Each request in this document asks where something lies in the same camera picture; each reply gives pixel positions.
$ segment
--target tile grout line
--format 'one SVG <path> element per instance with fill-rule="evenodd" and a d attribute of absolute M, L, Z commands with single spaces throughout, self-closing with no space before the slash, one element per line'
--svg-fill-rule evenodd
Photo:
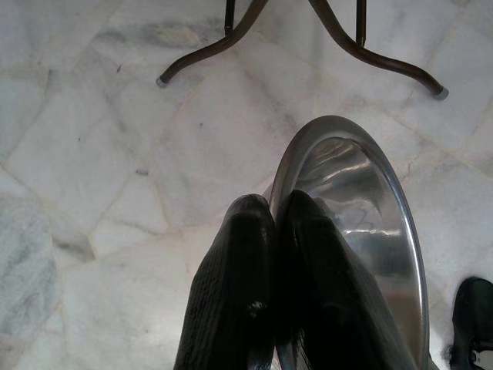
<path fill-rule="evenodd" d="M 462 158 L 457 157 L 456 152 L 453 152 L 453 151 L 450 151 L 447 148 L 444 148 L 442 145 L 440 145 L 439 143 L 436 143 L 432 138 L 430 138 L 429 136 L 427 136 L 425 133 L 422 133 L 421 131 L 416 130 L 415 128 L 409 126 L 407 124 L 407 122 L 405 121 L 405 119 L 403 119 L 402 117 L 397 116 L 397 115 L 395 115 L 393 113 L 388 112 L 384 107 L 379 106 L 378 104 L 368 103 L 366 101 L 365 101 L 365 104 L 367 104 L 368 106 L 373 106 L 374 108 L 376 108 L 377 110 L 379 110 L 381 113 L 384 113 L 387 116 L 391 117 L 392 119 L 395 119 L 395 121 L 397 123 L 399 123 L 400 125 L 402 125 L 406 129 L 410 130 L 412 133 L 414 133 L 416 136 L 420 137 L 422 140 L 425 140 L 425 141 L 433 144 L 434 146 L 437 147 L 437 149 L 439 149 L 440 151 L 444 152 L 445 154 L 451 156 L 452 158 L 454 158 L 455 160 L 457 160 L 459 163 L 465 165 L 466 167 L 471 168 L 472 170 L 474 170 L 476 172 L 479 172 L 482 176 L 487 177 L 488 180 L 493 181 L 493 177 L 492 176 L 484 173 L 482 170 L 478 169 L 477 167 L 473 166 L 472 164 L 470 164 L 469 162 L 463 160 Z"/>

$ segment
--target floor tile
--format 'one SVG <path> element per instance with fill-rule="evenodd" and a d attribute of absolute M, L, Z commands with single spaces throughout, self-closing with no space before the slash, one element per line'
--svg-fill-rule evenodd
<path fill-rule="evenodd" d="M 166 239 L 67 276 L 67 348 L 88 369 L 171 368 L 188 294 L 186 262 Z"/>
<path fill-rule="evenodd" d="M 489 76 L 493 43 L 463 22 L 457 24 L 431 64 L 450 90 L 444 101 L 415 93 L 403 116 L 448 150 L 459 149 L 473 134 L 493 97 Z"/>
<path fill-rule="evenodd" d="M 45 69 L 0 72 L 0 163 L 7 159 L 39 114 L 48 75 Z"/>

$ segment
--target marble tile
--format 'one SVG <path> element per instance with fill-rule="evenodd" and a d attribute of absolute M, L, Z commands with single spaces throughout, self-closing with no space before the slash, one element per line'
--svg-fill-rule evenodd
<path fill-rule="evenodd" d="M 36 202 L 0 197 L 0 241 L 0 333 L 29 340 L 59 299 L 49 220 Z"/>
<path fill-rule="evenodd" d="M 346 92 L 254 33 L 218 57 L 153 152 L 150 175 L 170 224 L 208 223 L 251 192 L 275 171 L 296 131 L 333 113 Z"/>
<path fill-rule="evenodd" d="M 34 123 L 45 98 L 47 76 L 46 69 L 0 72 L 0 163 L 5 161 L 24 132 Z"/>
<path fill-rule="evenodd" d="M 12 370 L 62 370 L 63 337 L 42 331 Z"/>
<path fill-rule="evenodd" d="M 481 124 L 464 142 L 464 146 L 456 154 L 465 162 L 493 177 L 493 99 Z"/>
<path fill-rule="evenodd" d="M 351 37 L 355 4 L 330 4 Z M 398 109 L 413 89 L 428 98 L 427 91 L 412 79 L 369 66 L 347 54 L 327 34 L 308 2 L 297 0 L 280 8 L 280 14 L 277 22 L 263 18 L 262 33 L 296 56 L 337 76 L 365 99 Z M 457 14 L 458 7 L 448 0 L 374 2 L 367 9 L 366 47 L 425 68 Z"/>
<path fill-rule="evenodd" d="M 92 246 L 98 257 L 135 246 L 156 234 L 131 224 L 103 219 L 91 233 Z"/>
<path fill-rule="evenodd" d="M 0 11 L 0 69 L 71 66 L 121 0 L 5 0 Z"/>
<path fill-rule="evenodd" d="M 454 343 L 452 307 L 443 300 L 430 306 L 430 356 L 440 369 L 449 369 L 448 349 Z"/>
<path fill-rule="evenodd" d="M 464 11 L 464 20 L 493 41 L 493 3 L 489 0 L 471 0 Z"/>
<path fill-rule="evenodd" d="M 34 195 L 0 167 L 0 197 L 34 199 Z"/>
<path fill-rule="evenodd" d="M 493 43 L 460 22 L 441 46 L 430 71 L 450 90 L 441 102 L 414 94 L 402 116 L 410 127 L 448 150 L 473 135 L 493 97 Z"/>
<path fill-rule="evenodd" d="M 90 370 L 172 368 L 188 295 L 181 244 L 164 238 L 65 279 L 67 349 Z"/>
<path fill-rule="evenodd" d="M 66 214 L 48 210 L 53 239 L 53 256 L 59 271 L 94 260 L 94 252 L 85 235 Z"/>
<path fill-rule="evenodd" d="M 150 175 L 174 227 L 209 222 L 272 173 L 297 131 L 234 58 L 222 62 L 153 152 Z"/>
<path fill-rule="evenodd" d="M 62 307 L 52 314 L 12 370 L 63 370 L 67 359 Z"/>
<path fill-rule="evenodd" d="M 24 341 L 0 334 L 0 368 L 11 370 L 21 358 L 26 347 L 27 344 Z"/>
<path fill-rule="evenodd" d="M 86 232 L 176 109 L 154 86 L 117 69 L 88 50 L 72 71 L 52 73 L 44 110 L 5 164 Z"/>
<path fill-rule="evenodd" d="M 337 79 L 251 33 L 235 48 L 238 63 L 284 121 L 301 128 L 334 114 L 349 93 Z"/>
<path fill-rule="evenodd" d="M 146 170 L 138 170 L 130 177 L 105 218 L 156 234 L 164 234 L 168 228 L 157 189 Z"/>
<path fill-rule="evenodd" d="M 119 63 L 166 66 L 224 36 L 224 6 L 220 0 L 124 0 L 94 44 Z"/>

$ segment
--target gray marble vein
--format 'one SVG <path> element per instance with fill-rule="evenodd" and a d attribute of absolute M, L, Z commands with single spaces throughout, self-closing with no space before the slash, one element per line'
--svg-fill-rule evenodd
<path fill-rule="evenodd" d="M 0 333 L 27 340 L 59 299 L 49 221 L 30 200 L 0 197 Z"/>
<path fill-rule="evenodd" d="M 10 370 L 21 358 L 27 343 L 8 335 L 0 334 L 0 368 Z"/>
<path fill-rule="evenodd" d="M 59 270 L 94 260 L 89 239 L 66 215 L 50 210 L 49 221 L 53 254 Z"/>

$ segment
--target metal chair leg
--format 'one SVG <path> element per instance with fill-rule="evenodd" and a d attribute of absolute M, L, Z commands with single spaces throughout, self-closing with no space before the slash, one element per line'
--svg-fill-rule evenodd
<path fill-rule="evenodd" d="M 176 60 L 156 80 L 157 86 L 166 87 L 166 84 L 171 80 L 171 78 L 183 68 L 200 60 L 209 58 L 210 56 L 214 56 L 240 41 L 241 38 L 244 37 L 248 30 L 251 28 L 253 23 L 257 20 L 267 1 L 268 0 L 253 0 L 247 11 L 245 12 L 245 15 L 241 19 L 240 23 L 238 23 L 238 26 L 228 36 L 224 37 L 218 42 L 214 42 L 212 45 L 206 46 L 203 49 L 192 52 Z"/>
<path fill-rule="evenodd" d="M 235 0 L 226 0 L 226 15 L 224 16 L 224 35 L 233 31 Z"/>
<path fill-rule="evenodd" d="M 314 8 L 318 18 L 322 21 L 325 28 L 329 32 L 334 41 L 346 52 L 353 57 L 366 62 L 372 66 L 376 66 L 389 71 L 394 71 L 402 75 L 411 77 L 424 85 L 430 93 L 439 100 L 443 100 L 448 95 L 448 90 L 444 88 L 436 79 L 423 69 L 413 66 L 412 64 L 401 62 L 399 60 L 387 58 L 370 50 L 366 50 L 344 31 L 341 27 L 336 15 L 330 8 L 327 0 L 309 0 Z"/>
<path fill-rule="evenodd" d="M 367 0 L 357 0 L 356 4 L 356 42 L 363 47 L 367 40 Z"/>

